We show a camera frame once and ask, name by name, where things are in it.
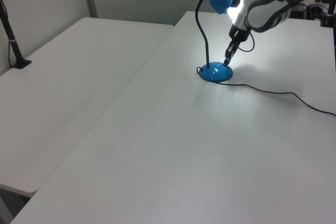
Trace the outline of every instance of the blue desk lamp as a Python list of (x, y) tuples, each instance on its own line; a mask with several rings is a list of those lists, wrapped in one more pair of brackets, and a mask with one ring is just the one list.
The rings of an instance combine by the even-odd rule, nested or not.
[[(199, 29), (201, 30), (201, 33), (205, 40), (206, 65), (198, 68), (197, 72), (203, 79), (208, 80), (208, 81), (226, 81), (230, 79), (233, 75), (232, 68), (225, 65), (222, 62), (209, 62), (208, 42), (202, 30), (202, 27), (198, 21), (198, 10), (201, 6), (202, 1), (203, 0), (199, 1), (195, 16), (196, 16), (197, 25)], [(207, 0), (207, 1), (209, 1), (212, 9), (218, 14), (226, 13), (227, 9), (230, 7), (232, 3), (232, 0)]]

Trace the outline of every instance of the black power cord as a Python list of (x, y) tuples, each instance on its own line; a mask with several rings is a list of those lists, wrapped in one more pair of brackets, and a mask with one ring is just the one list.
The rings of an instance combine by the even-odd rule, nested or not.
[[(198, 6), (196, 8), (195, 18), (196, 18), (197, 25), (198, 25), (198, 27), (199, 27), (199, 29), (200, 29), (203, 37), (204, 37), (204, 40), (205, 40), (206, 64), (207, 64), (207, 67), (209, 67), (209, 46), (208, 46), (208, 40), (207, 40), (206, 35), (205, 35), (205, 33), (204, 33), (204, 31), (203, 31), (203, 29), (201, 27), (200, 21), (198, 20), (198, 11), (200, 9), (200, 6), (201, 6), (202, 2), (203, 2), (203, 0), (199, 0)], [(253, 35), (251, 33), (250, 33), (250, 35), (251, 35), (251, 38), (253, 40), (253, 48), (251, 50), (249, 50), (249, 51), (242, 50), (242, 49), (239, 48), (241, 51), (251, 52), (254, 49), (254, 47), (255, 47), (255, 40), (254, 40)], [(201, 67), (198, 67), (196, 69), (196, 72), (198, 74), (200, 74), (200, 69), (201, 69)], [(273, 92), (273, 91), (266, 91), (266, 90), (258, 89), (258, 88), (255, 88), (255, 87), (253, 87), (251, 85), (244, 84), (244, 83), (242, 83), (242, 84), (232, 84), (232, 83), (222, 83), (222, 82), (216, 82), (216, 81), (209, 81), (209, 82), (213, 82), (215, 84), (219, 84), (219, 85), (223, 85), (223, 86), (234, 86), (234, 87), (236, 87), (236, 86), (242, 87), (243, 86), (243, 87), (249, 87), (251, 89), (257, 90), (257, 91), (262, 92), (262, 93), (269, 93), (269, 94), (292, 94), (297, 99), (299, 99), (304, 105), (308, 106), (309, 108), (311, 108), (313, 110), (316, 110), (318, 112), (324, 113), (324, 114), (329, 114), (329, 115), (336, 116), (336, 114), (334, 114), (334, 113), (331, 113), (331, 112), (328, 112), (328, 111), (319, 110), (319, 109), (317, 109), (317, 108), (309, 105), (303, 99), (301, 99), (297, 94), (295, 94), (293, 92)]]
[[(6, 16), (8, 18), (8, 12), (7, 12), (7, 9), (6, 9), (6, 6), (5, 6), (5, 3), (3, 2), (3, 0), (0, 0), (0, 4), (3, 6), (4, 10), (5, 10), (5, 13), (6, 13)], [(8, 64), (9, 64), (9, 67), (12, 68), (12, 64), (10, 63), (11, 61), (11, 53), (10, 53), (10, 42), (8, 41)]]

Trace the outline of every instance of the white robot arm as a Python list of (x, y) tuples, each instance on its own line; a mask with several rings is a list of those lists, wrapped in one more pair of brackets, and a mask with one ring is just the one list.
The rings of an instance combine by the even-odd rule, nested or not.
[(228, 65), (239, 44), (247, 40), (250, 31), (263, 33), (290, 15), (290, 9), (303, 0), (240, 0), (239, 12), (232, 20), (229, 35), (232, 39), (225, 51), (224, 64)]

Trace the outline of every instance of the black cable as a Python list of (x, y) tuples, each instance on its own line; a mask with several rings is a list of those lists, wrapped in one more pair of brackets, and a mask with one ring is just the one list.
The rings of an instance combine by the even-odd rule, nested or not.
[(200, 9), (200, 6), (202, 4), (203, 0), (199, 0), (199, 3), (197, 5), (196, 8), (196, 12), (195, 12), (195, 18), (196, 18), (196, 23), (198, 25), (199, 30), (201, 31), (204, 41), (205, 41), (205, 54), (206, 54), (206, 67), (209, 68), (210, 67), (210, 61), (209, 61), (209, 44), (208, 44), (208, 39), (205, 36), (205, 33), (201, 27), (200, 21), (198, 20), (198, 11)]
[(250, 32), (250, 35), (251, 35), (251, 38), (252, 38), (252, 41), (253, 41), (253, 47), (252, 47), (252, 49), (251, 49), (251, 50), (243, 50), (243, 49), (241, 49), (240, 47), (238, 47), (239, 50), (241, 50), (241, 51), (243, 51), (243, 52), (252, 52), (252, 51), (254, 50), (254, 47), (255, 47), (256, 43), (255, 43), (255, 41), (254, 41), (254, 37), (253, 37), (253, 35), (252, 35), (251, 32)]
[(1, 2), (1, 5), (3, 6), (3, 8), (4, 8), (4, 10), (5, 10), (5, 13), (6, 13), (6, 16), (7, 16), (7, 18), (8, 18), (8, 12), (7, 12), (7, 9), (6, 9), (6, 6), (5, 6), (5, 3), (4, 3), (4, 1), (3, 1), (3, 0), (0, 0), (0, 2)]
[(292, 95), (295, 95), (297, 99), (299, 99), (304, 105), (308, 106), (309, 108), (311, 108), (313, 110), (316, 110), (318, 112), (324, 113), (324, 114), (329, 114), (329, 115), (336, 116), (336, 114), (334, 114), (334, 113), (331, 113), (331, 112), (328, 112), (328, 111), (319, 110), (319, 109), (317, 109), (317, 108), (309, 105), (303, 99), (301, 99), (297, 94), (295, 94), (293, 92), (272, 92), (272, 91), (266, 91), (266, 90), (255, 88), (255, 87), (253, 87), (251, 85), (248, 85), (248, 84), (231, 84), (231, 83), (222, 83), (222, 82), (216, 82), (216, 81), (210, 81), (210, 82), (213, 82), (213, 83), (219, 84), (219, 85), (223, 85), (223, 86), (246, 86), (246, 87), (249, 87), (251, 89), (255, 89), (255, 90), (259, 91), (259, 92), (269, 93), (269, 94), (292, 94)]
[[(0, 0), (0, 3), (1, 3), (1, 5), (3, 6), (3, 8), (4, 8), (4, 10), (5, 10), (5, 13), (6, 13), (6, 16), (7, 16), (7, 18), (8, 18), (8, 12), (7, 12), (7, 9), (6, 9), (6, 6), (5, 6), (5, 3), (4, 3), (4, 1), (3, 0)], [(9, 67), (10, 68), (12, 68), (12, 64), (10, 63), (11, 61), (11, 53), (10, 53), (10, 42), (8, 41), (8, 63), (9, 63)]]
[(328, 10), (328, 8), (326, 8), (324, 5), (320, 5), (320, 4), (311, 4), (311, 5), (309, 5), (309, 7), (310, 7), (310, 6), (315, 6), (315, 5), (322, 6), (323, 8), (325, 8), (325, 9)]

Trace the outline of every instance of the white table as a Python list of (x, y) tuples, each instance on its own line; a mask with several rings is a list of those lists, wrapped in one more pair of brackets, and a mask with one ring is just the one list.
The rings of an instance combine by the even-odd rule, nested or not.
[[(200, 21), (222, 61), (228, 16)], [(331, 29), (288, 20), (255, 39), (233, 58), (230, 83), (336, 111)], [(13, 224), (334, 222), (336, 118), (291, 96), (206, 82), (204, 62), (187, 12)]]
[(84, 18), (0, 77), (0, 188), (32, 196), (173, 26)]

